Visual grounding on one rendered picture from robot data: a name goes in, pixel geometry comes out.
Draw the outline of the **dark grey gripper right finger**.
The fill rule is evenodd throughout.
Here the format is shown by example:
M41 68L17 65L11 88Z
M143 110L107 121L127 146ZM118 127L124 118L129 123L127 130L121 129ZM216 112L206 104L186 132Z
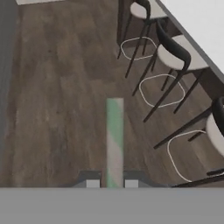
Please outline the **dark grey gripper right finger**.
M156 184L149 179L143 171L125 171L123 177L125 188L144 188L156 186Z

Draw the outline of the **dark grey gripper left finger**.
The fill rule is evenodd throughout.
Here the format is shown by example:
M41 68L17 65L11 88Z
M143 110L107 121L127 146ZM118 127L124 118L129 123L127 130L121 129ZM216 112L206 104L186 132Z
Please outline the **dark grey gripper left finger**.
M102 173L100 171L81 171L78 178L72 184L77 188L100 188L102 185Z

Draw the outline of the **green and white striped straw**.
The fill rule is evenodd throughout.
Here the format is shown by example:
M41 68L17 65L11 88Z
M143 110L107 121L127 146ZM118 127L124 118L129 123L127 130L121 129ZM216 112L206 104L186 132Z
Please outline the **green and white striped straw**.
M123 187L123 98L107 99L107 187Z

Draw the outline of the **white dining counter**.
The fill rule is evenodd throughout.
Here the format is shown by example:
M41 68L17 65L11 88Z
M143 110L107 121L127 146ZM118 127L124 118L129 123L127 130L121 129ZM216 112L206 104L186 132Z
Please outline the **white dining counter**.
M181 19L178 13L172 12L172 3L175 1L156 0L168 18L177 23L182 31L181 34L186 37L202 59L208 64L208 69L213 72L210 79L206 82L211 91L213 93L221 92L224 94L224 67L221 70L215 68L215 63L224 59L224 36L221 36L217 31L204 28L200 17ZM159 60L159 58L152 61L149 71L154 68L156 60Z

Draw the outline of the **grey cabinet run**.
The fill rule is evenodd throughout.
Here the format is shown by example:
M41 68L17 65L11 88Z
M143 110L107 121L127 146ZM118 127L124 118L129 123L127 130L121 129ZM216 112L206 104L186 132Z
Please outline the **grey cabinet run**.
M8 93L12 77L17 19L16 0L0 0L0 171L4 163Z

